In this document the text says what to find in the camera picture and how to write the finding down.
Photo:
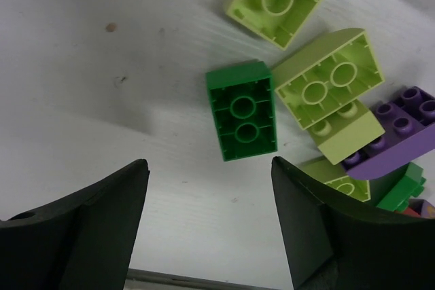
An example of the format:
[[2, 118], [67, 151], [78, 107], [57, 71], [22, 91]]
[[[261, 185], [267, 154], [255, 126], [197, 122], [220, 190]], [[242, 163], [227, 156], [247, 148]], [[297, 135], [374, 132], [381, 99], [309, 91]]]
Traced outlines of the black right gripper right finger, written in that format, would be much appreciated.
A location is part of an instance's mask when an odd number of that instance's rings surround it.
[[433, 289], [434, 220], [367, 205], [282, 157], [271, 179], [293, 287], [336, 265], [333, 289]]

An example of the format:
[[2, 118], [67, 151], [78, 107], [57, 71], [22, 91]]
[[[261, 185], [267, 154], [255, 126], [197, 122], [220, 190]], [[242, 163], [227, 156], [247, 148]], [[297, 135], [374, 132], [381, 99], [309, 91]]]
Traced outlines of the purple slanted lego piece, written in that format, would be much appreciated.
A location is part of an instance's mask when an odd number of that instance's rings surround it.
[[403, 89], [372, 111], [385, 133], [341, 162], [358, 180], [378, 179], [434, 149], [434, 96]]

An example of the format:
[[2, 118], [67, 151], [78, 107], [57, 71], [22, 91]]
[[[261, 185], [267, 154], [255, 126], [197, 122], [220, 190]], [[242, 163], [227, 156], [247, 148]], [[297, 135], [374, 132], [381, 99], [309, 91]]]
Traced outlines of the purple lego brick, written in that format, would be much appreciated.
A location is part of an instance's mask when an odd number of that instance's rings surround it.
[[435, 207], [427, 200], [422, 200], [420, 215], [426, 219], [435, 218]]

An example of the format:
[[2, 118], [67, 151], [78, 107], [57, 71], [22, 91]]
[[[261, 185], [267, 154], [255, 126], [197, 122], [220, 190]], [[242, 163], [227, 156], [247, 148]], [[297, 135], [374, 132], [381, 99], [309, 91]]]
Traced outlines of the lime curved lego brick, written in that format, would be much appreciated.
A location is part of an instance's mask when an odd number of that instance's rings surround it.
[[333, 165], [385, 133], [374, 113], [359, 100], [345, 105], [307, 131], [317, 148]]

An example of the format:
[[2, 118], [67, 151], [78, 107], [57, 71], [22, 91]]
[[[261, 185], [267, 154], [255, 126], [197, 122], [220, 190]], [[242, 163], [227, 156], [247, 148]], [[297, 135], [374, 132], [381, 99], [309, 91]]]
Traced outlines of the green lego piece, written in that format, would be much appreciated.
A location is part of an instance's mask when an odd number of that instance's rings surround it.
[[411, 198], [424, 190], [423, 168], [410, 162], [378, 179], [370, 180], [369, 204], [386, 211], [404, 212]]

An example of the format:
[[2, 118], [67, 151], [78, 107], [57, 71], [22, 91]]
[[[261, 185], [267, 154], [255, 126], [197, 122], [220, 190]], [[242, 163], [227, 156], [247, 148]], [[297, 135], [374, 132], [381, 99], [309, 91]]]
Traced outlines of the small red lego brick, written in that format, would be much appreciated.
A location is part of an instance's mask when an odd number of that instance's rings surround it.
[[408, 206], [402, 212], [404, 215], [408, 215], [411, 217], [423, 217], [421, 211], [423, 208], [425, 200], [423, 199], [410, 199], [408, 202]]

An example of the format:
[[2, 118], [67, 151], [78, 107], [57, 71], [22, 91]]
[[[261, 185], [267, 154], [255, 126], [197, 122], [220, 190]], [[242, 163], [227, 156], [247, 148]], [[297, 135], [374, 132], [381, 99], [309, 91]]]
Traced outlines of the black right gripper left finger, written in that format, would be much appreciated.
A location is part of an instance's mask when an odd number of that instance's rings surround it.
[[2, 289], [122, 289], [150, 171], [103, 180], [1, 222]]

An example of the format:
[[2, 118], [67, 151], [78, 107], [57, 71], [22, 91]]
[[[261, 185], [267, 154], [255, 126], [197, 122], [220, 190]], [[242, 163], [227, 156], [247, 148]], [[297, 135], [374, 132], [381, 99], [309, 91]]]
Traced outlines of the dark green lego brick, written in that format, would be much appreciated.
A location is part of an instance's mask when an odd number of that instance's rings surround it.
[[225, 162], [277, 151], [273, 76], [264, 62], [209, 71], [206, 86]]

